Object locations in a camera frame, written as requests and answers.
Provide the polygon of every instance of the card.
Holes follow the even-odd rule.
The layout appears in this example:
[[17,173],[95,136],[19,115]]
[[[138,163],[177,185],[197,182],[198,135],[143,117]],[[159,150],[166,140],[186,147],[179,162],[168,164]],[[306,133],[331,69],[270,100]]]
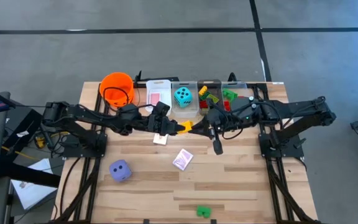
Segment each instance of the card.
[[186,166],[190,163],[192,158],[193,155],[190,152],[181,149],[181,151],[173,161],[173,165],[175,165],[177,168],[183,171],[186,169]]
[[150,94],[150,104],[151,105],[157,105],[157,103],[161,100],[160,93],[151,93]]

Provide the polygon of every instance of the green block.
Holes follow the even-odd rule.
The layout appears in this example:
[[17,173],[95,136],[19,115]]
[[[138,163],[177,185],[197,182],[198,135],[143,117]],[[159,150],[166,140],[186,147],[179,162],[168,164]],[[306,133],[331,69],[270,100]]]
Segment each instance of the green block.
[[210,94],[211,94],[210,92],[206,91],[206,92],[204,93],[204,95],[200,96],[200,99],[201,99],[201,100],[205,100]]
[[234,93],[231,90],[223,89],[223,96],[225,96],[230,102],[238,97],[237,93]]
[[211,216],[211,208],[197,205],[197,216],[204,216],[204,218],[209,218]]
[[212,99],[212,101],[213,101],[214,103],[219,102],[219,99],[218,99],[216,96],[212,95],[212,94],[209,94],[209,95],[207,96],[207,98]]
[[202,211],[197,210],[197,216],[203,216],[203,212],[202,212]]

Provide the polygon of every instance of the wooden tabletop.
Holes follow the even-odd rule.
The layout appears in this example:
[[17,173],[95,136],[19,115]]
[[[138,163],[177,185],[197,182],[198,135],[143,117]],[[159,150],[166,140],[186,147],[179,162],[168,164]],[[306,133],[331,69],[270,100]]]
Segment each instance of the wooden tabletop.
[[[98,85],[84,83],[82,105],[94,108]],[[283,83],[267,83],[267,87],[271,100],[288,102]],[[145,104],[145,88],[135,91],[135,104],[139,96],[139,105]],[[148,115],[144,108],[140,111]],[[211,140],[195,134],[169,136],[166,146],[158,146],[153,144],[153,133],[134,131],[126,137],[111,130],[106,133],[108,147],[101,160],[92,223],[142,223],[145,218],[151,223],[210,223],[210,219],[197,217],[197,205],[211,207],[211,218],[218,223],[275,223],[266,164],[257,140],[259,127],[244,129],[232,140],[221,139],[220,156],[215,155]],[[172,164],[181,149],[194,154],[185,171]],[[113,181],[109,173],[110,164],[119,159],[125,159],[133,172],[122,183]],[[56,199],[58,208],[63,182],[74,161],[71,158],[65,162]],[[63,209],[78,192],[83,162],[80,159],[68,178]],[[290,193],[307,215],[317,219],[305,168],[293,158],[283,158],[283,163]],[[279,197],[285,218],[281,194]],[[87,204],[88,193],[81,218],[85,217]]]

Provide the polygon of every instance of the concrete floor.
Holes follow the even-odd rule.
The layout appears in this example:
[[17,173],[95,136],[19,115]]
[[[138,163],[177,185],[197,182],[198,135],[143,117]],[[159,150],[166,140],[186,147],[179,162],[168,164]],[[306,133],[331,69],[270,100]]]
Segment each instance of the concrete floor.
[[[262,27],[358,27],[358,1],[256,0]],[[0,29],[253,27],[243,0],[0,0]],[[358,223],[358,32],[263,34],[272,80],[291,101],[324,95],[337,120],[305,131],[319,219]],[[134,77],[263,81],[255,34],[0,35],[0,91],[27,105],[79,100],[84,81]],[[33,156],[47,155],[28,150]],[[46,222],[53,203],[19,223]]]

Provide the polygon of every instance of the purple dice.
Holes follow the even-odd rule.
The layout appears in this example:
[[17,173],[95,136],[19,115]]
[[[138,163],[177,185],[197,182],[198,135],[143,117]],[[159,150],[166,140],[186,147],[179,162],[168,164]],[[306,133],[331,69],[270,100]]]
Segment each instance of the purple dice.
[[131,169],[128,167],[124,159],[113,162],[110,165],[110,174],[116,182],[122,182],[132,175]]

